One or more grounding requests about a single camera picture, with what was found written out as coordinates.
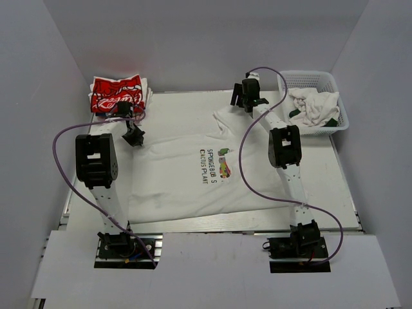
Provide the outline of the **white SpongeBob print t-shirt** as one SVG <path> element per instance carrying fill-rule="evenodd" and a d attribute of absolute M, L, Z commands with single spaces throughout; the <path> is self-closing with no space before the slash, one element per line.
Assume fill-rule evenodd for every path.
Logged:
<path fill-rule="evenodd" d="M 133 153 L 134 224 L 282 207 L 289 199 L 268 158 L 268 132 L 242 110 L 213 113 L 208 133 L 152 140 Z"/>

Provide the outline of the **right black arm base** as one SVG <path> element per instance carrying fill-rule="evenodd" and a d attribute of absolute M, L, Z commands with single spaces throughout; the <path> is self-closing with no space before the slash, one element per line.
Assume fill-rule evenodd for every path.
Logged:
<path fill-rule="evenodd" d="M 330 262 L 319 265 L 328 258 L 323 237 L 314 245 L 298 249 L 290 238 L 268 238 L 262 249 L 268 252 L 271 274 L 309 274 L 331 272 Z"/>

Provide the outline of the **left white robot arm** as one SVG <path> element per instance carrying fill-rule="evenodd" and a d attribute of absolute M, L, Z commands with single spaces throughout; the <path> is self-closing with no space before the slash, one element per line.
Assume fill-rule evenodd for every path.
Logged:
<path fill-rule="evenodd" d="M 145 132 L 133 120 L 133 110 L 132 103 L 121 101 L 115 108 L 116 121 L 100 126 L 96 135 L 78 135 L 75 139 L 77 178 L 89 189 L 102 211 L 103 235 L 123 234 L 113 246 L 123 257 L 135 252 L 136 241 L 126 235 L 130 231 L 128 210 L 121 205 L 115 187 L 119 175 L 115 141 L 119 138 L 129 147 L 143 145 Z"/>

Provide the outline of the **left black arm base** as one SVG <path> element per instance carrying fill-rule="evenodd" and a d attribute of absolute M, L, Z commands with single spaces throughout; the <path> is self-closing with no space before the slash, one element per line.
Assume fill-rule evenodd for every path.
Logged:
<path fill-rule="evenodd" d="M 158 264 L 162 250 L 161 235 L 146 235 L 139 242 L 129 234 L 97 234 L 99 241 L 94 268 L 101 269 L 144 269 L 154 270 L 156 266 L 147 254 Z"/>

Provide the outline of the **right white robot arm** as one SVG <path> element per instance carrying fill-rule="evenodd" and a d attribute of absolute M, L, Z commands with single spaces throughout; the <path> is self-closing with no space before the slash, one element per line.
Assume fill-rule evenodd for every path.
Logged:
<path fill-rule="evenodd" d="M 307 206 L 301 180 L 299 128 L 286 125 L 270 110 L 268 100 L 260 96 L 259 78 L 251 73 L 234 85 L 230 104 L 244 109 L 268 133 L 268 159 L 287 195 L 283 202 L 290 211 L 290 247 L 295 255 L 307 256 L 320 241 L 321 233 Z"/>

